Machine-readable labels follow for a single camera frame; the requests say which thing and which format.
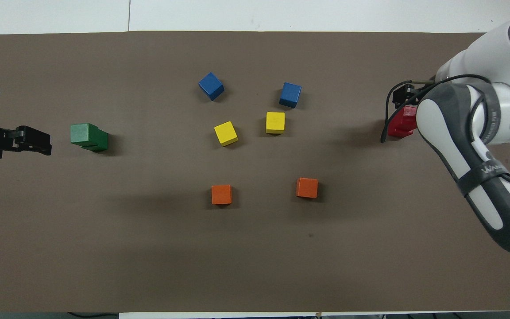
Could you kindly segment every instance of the cube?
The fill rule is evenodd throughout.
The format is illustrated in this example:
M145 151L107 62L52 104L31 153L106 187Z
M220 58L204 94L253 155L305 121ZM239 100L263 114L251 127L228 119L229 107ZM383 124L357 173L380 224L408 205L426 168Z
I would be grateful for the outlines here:
M93 152L108 149L108 134L90 123L70 126L70 142Z
M235 129L233 129L233 124L230 121L214 127L214 131L216 131L218 140L223 147L239 140Z
M285 132L285 113L284 112L267 112L267 124L265 133L282 134Z
M221 93L223 93L223 83L221 83L218 78L214 75L214 73L208 73L203 79L198 82L200 88L204 93L210 97L210 100L214 100Z
M212 186L212 204L213 205L231 204L231 185Z
M279 104L292 107L294 109L296 107L296 103L298 103L301 90L302 87L300 85L285 82L281 92L281 99L279 99Z
M413 130L417 128L417 108L412 106L404 106L393 117L387 128L387 135L402 139L413 134Z
M296 196L306 198L318 197L318 180L301 177L296 180Z

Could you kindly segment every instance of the green block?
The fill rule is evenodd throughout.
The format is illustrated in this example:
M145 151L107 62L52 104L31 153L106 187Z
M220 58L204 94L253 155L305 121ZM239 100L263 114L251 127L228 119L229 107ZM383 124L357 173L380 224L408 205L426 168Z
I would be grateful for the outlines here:
M93 152L108 149L108 134L90 123L70 126L70 142Z

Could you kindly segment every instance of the brown paper mat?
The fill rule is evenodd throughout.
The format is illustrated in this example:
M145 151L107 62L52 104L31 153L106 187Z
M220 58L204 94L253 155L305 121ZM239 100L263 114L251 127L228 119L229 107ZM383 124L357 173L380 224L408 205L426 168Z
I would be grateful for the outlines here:
M54 146L0 160L0 311L510 310L510 254L436 154L418 133L378 143L387 90L478 36L0 35L0 126ZM222 148L225 121L239 142ZM70 144L83 122L109 151ZM510 168L510 146L497 157ZM300 176L317 200L294 196ZM227 183L234 203L212 206Z

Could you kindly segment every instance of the blue cube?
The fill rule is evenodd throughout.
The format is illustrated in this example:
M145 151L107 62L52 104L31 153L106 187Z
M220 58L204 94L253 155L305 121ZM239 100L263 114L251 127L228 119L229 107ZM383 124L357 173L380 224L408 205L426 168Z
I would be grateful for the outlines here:
M210 97L210 100L214 100L216 97L218 97L221 93L223 93L223 83L221 83L218 78L214 75L214 73L208 73L200 82L198 82L198 85L200 85L200 88L208 97Z
M296 103L298 103L298 97L300 97L301 90L302 87L300 85L285 82L279 104L292 107L294 109L296 107Z

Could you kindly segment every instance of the red block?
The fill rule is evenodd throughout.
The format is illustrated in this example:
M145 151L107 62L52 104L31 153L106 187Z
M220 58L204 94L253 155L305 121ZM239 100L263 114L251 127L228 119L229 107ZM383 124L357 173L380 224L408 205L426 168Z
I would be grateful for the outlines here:
M417 128L417 108L412 106L403 107L393 120L389 122L387 135L399 138L407 137L413 134Z

